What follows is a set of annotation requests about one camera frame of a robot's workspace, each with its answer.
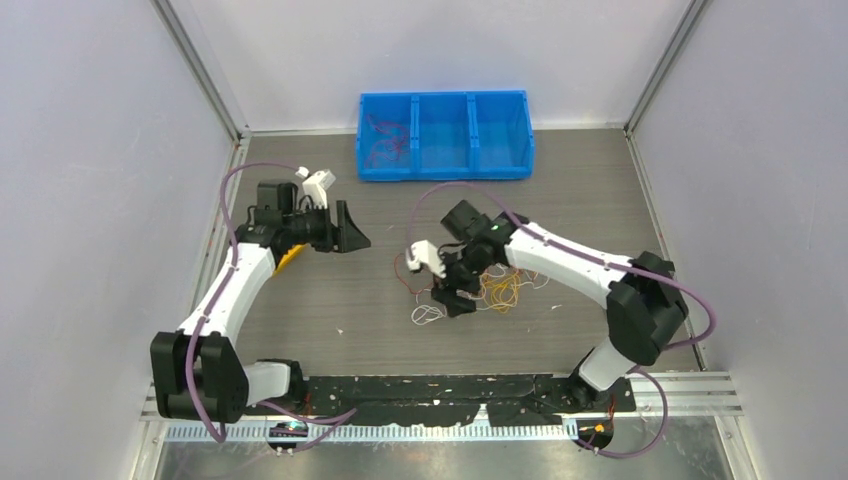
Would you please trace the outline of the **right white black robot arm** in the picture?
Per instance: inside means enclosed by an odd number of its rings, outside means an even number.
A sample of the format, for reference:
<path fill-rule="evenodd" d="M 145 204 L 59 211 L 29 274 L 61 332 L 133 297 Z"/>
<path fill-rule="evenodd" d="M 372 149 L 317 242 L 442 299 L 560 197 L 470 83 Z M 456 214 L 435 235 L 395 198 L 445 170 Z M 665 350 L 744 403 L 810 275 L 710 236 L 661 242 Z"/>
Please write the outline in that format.
<path fill-rule="evenodd" d="M 601 252 L 521 215 L 502 212 L 491 218 L 466 200 L 441 224 L 455 240 L 450 249 L 416 241 L 405 261 L 412 272 L 431 273 L 431 297 L 448 316 L 476 311 L 470 297 L 480 293 L 482 274 L 495 265 L 539 273 L 604 310 L 606 337 L 563 382 L 562 400 L 572 412 L 598 409 L 621 377 L 635 367 L 653 365 L 688 317 L 680 289 L 669 283 L 673 263 L 653 253 L 630 258 Z"/>

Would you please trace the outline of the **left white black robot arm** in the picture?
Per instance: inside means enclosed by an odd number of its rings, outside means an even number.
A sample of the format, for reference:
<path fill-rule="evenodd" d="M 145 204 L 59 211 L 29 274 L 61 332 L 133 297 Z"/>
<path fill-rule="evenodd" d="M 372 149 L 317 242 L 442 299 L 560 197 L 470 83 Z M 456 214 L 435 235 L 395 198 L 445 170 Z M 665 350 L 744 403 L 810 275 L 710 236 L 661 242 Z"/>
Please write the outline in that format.
<path fill-rule="evenodd" d="M 235 245 L 200 304 L 171 332 L 150 345 L 153 386 L 164 418 L 234 424 L 246 410 L 269 400 L 280 412 L 298 412 L 307 386 L 295 360 L 242 364 L 235 344 L 264 284 L 301 246 L 342 254 L 370 247 L 348 205 L 330 205 L 319 182 L 263 181 Z"/>

